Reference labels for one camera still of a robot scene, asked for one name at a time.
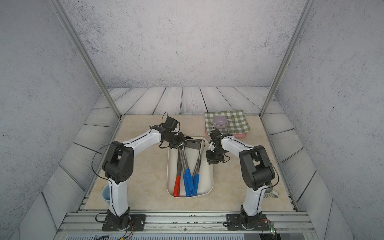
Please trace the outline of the white rectangular storage tray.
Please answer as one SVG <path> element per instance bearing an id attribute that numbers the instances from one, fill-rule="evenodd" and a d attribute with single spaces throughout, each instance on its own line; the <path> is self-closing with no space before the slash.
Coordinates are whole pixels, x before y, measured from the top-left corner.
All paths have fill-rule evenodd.
<path id="1" fill-rule="evenodd" d="M 183 179 L 183 172 L 181 175 L 181 188 L 180 197 L 174 197 L 174 185 L 176 180 L 178 150 L 169 149 L 168 151 L 168 166 L 167 166 L 167 191 L 172 198 L 197 198 L 208 195 L 214 188 L 214 168 L 209 165 L 206 158 L 206 151 L 209 149 L 209 141 L 202 137 L 195 137 L 195 140 L 202 140 L 204 148 L 202 150 L 201 166 L 199 171 L 199 186 L 197 196 L 186 197 L 185 183 Z M 185 146 L 187 160 L 191 174 L 194 171 L 195 164 L 199 155 L 199 150 L 191 149 Z"/>

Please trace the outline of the red handled hoe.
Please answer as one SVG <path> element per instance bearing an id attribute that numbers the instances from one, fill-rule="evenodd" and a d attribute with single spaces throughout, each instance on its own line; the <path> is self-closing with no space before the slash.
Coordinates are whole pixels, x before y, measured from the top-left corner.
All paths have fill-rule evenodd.
<path id="1" fill-rule="evenodd" d="M 192 191 L 192 196 L 197 196 L 198 193 L 198 186 L 199 186 L 199 171 L 201 166 L 201 158 L 202 158 L 202 150 L 204 148 L 204 142 L 202 140 L 193 140 L 193 141 L 187 141 L 187 147 L 195 150 L 199 150 L 199 155 L 195 164 L 195 168 L 192 175 L 193 183 L 194 183 L 194 190 Z M 180 197 L 180 188 L 181 188 L 181 175 L 182 175 L 183 169 L 182 169 L 182 162 L 181 157 L 178 149 L 178 159 L 177 159 L 177 171 L 176 171 L 176 180 L 174 185 L 174 197 Z"/>

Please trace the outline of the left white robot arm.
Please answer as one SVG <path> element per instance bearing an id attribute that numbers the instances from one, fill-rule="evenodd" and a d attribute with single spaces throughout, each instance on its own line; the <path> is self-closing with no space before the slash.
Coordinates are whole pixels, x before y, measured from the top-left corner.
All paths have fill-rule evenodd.
<path id="1" fill-rule="evenodd" d="M 134 158 L 152 145 L 169 143 L 170 149 L 180 148 L 184 143 L 178 121 L 152 126 L 147 132 L 131 140 L 110 144 L 102 169 L 109 182 L 110 206 L 108 216 L 122 221 L 129 215 L 128 179 L 134 171 Z"/>

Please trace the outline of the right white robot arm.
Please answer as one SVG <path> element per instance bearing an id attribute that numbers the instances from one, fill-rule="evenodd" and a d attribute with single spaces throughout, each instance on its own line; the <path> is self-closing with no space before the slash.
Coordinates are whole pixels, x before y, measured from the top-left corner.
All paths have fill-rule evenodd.
<path id="1" fill-rule="evenodd" d="M 262 211 L 262 201 L 267 189 L 272 188 L 275 169 L 266 149 L 259 146 L 249 146 L 236 139 L 231 134 L 222 134 L 220 130 L 210 133 L 210 149 L 206 151 L 208 164 L 224 163 L 226 153 L 239 158 L 242 178 L 248 187 L 246 198 L 241 206 L 240 219 L 249 228 L 251 224 L 265 219 Z"/>

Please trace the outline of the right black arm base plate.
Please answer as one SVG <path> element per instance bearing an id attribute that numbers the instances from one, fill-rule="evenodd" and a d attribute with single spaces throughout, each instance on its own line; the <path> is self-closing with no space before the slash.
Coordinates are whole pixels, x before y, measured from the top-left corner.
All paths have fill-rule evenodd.
<path id="1" fill-rule="evenodd" d="M 223 226 L 229 231 L 268 231 L 270 229 L 269 220 L 263 213 L 255 216 L 248 216 L 245 213 L 227 214 Z"/>

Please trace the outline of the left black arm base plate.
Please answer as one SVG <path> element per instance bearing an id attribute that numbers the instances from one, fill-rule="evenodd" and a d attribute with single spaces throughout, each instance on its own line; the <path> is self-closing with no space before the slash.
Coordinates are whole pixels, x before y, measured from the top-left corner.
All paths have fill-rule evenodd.
<path id="1" fill-rule="evenodd" d="M 142 232 L 145 227 L 146 215 L 123 215 L 115 216 L 112 213 L 108 213 L 103 226 L 103 232 L 116 232 L 116 231 L 134 231 Z"/>

